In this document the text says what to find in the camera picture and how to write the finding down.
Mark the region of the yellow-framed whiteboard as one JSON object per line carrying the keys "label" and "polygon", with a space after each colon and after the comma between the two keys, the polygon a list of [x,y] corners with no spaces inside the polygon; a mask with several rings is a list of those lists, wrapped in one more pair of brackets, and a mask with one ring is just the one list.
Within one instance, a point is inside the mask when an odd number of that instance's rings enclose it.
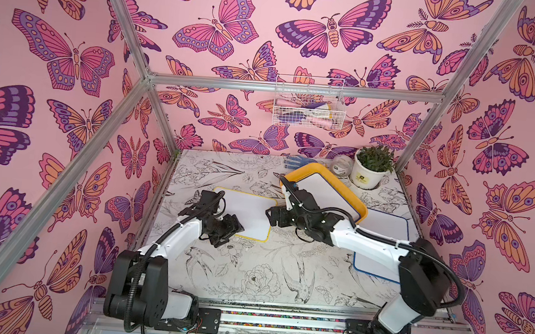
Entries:
{"label": "yellow-framed whiteboard", "polygon": [[220,217],[223,218],[226,214],[235,215],[244,228],[237,236],[256,242],[267,242],[272,226],[265,212],[276,207],[277,201],[228,188],[215,188],[215,192],[222,191],[225,196],[222,205],[219,205],[219,210],[222,211]]}

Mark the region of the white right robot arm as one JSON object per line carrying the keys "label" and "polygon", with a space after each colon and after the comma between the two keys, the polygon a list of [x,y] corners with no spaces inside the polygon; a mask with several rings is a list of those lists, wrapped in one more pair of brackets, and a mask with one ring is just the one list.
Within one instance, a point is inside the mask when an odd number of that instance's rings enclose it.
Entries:
{"label": "white right robot arm", "polygon": [[313,241],[363,255],[376,267],[376,276],[399,284],[398,295],[357,334],[410,334],[422,318],[464,301],[460,277],[429,241],[405,241],[364,229],[347,210],[319,207],[295,182],[281,178],[280,184],[286,203],[266,211],[272,226],[292,226]]}

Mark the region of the yellow plastic storage tray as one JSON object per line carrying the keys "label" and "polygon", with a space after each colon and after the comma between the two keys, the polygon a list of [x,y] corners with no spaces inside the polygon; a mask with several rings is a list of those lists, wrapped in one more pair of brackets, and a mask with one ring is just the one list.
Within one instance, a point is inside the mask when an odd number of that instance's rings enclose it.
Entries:
{"label": "yellow plastic storage tray", "polygon": [[359,197],[324,165],[307,164],[284,177],[300,190],[311,193],[320,208],[344,209],[357,223],[368,216],[369,211]]}

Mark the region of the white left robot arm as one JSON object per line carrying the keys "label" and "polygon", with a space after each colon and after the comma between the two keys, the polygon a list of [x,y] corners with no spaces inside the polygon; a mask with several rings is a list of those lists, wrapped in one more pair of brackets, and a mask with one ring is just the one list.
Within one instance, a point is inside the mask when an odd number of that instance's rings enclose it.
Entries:
{"label": "white left robot arm", "polygon": [[243,225],[226,211],[225,191],[202,191],[199,201],[179,213],[177,222],[153,243],[123,251],[115,260],[103,307],[104,315],[119,319],[127,332],[153,328],[175,320],[189,329],[197,318],[198,298],[169,287],[169,262],[195,241],[218,248],[227,244]]}

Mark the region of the blue-framed whiteboard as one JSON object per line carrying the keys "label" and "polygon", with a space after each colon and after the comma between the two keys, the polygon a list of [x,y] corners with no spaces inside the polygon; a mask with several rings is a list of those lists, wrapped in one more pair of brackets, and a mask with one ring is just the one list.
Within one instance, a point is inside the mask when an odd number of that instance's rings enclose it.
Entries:
{"label": "blue-framed whiteboard", "polygon": [[337,207],[347,211],[355,222],[364,216],[357,208],[350,204],[337,190],[320,174],[297,180],[296,185],[300,190],[306,190],[312,194],[319,208]]}
{"label": "blue-framed whiteboard", "polygon": [[[359,224],[361,229],[374,232],[396,240],[410,241],[408,220],[406,218],[388,214],[387,212],[370,209],[368,216]],[[399,258],[407,251],[393,246],[368,241],[368,247],[361,252],[355,252],[353,266],[355,270],[377,278],[399,283]]]}

